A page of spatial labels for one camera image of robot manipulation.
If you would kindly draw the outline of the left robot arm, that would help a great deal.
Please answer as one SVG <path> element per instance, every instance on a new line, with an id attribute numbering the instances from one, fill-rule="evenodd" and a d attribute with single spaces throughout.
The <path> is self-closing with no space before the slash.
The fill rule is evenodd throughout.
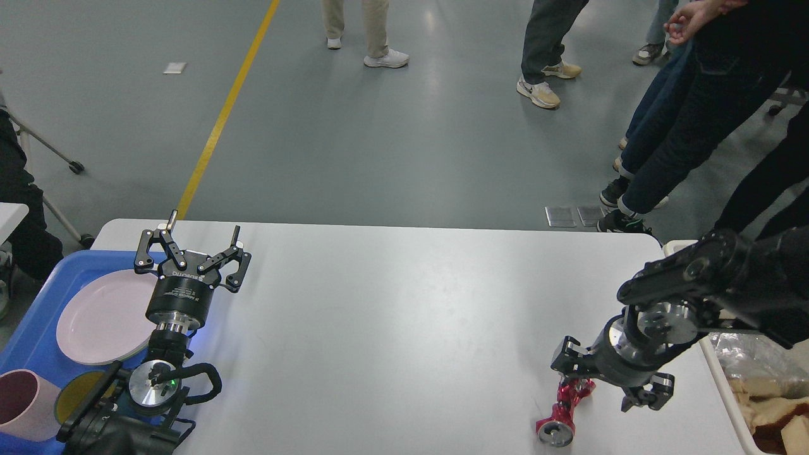
<path id="1" fill-rule="evenodd" d="M 154 324 L 145 356 L 136 368 L 116 360 L 103 371 L 57 432 L 64 454 L 171 454 L 196 427 L 185 418 L 185 431 L 174 429 L 180 411 L 222 391 L 214 365 L 186 365 L 190 341 L 205 326 L 214 291 L 240 290 L 252 256 L 239 242 L 240 226 L 217 254 L 183 250 L 173 239 L 177 216 L 142 231 L 133 261 L 136 274 L 157 279 L 145 309 Z"/>

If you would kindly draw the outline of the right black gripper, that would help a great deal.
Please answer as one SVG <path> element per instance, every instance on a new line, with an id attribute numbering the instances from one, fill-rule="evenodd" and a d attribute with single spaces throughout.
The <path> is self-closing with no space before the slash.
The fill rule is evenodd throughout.
<path id="1" fill-rule="evenodd" d="M 659 411 L 675 391 L 674 375 L 657 373 L 662 366 L 680 355 L 674 344 L 634 343 L 624 317 L 616 315 L 604 326 L 589 348 L 584 348 L 571 335 L 564 336 L 557 347 L 550 368 L 569 379 L 601 380 L 623 387 L 621 411 L 648 407 Z"/>

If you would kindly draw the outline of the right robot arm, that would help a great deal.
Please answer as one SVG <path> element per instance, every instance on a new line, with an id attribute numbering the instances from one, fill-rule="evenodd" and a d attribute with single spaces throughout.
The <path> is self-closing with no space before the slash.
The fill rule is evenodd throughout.
<path id="1" fill-rule="evenodd" d="M 648 262 L 616 292 L 623 305 L 589 348 L 564 337 L 551 369 L 624 392 L 622 411 L 658 411 L 675 377 L 660 368 L 711 333 L 763 334 L 782 348 L 807 340 L 807 227 L 760 241 L 711 231 Z"/>

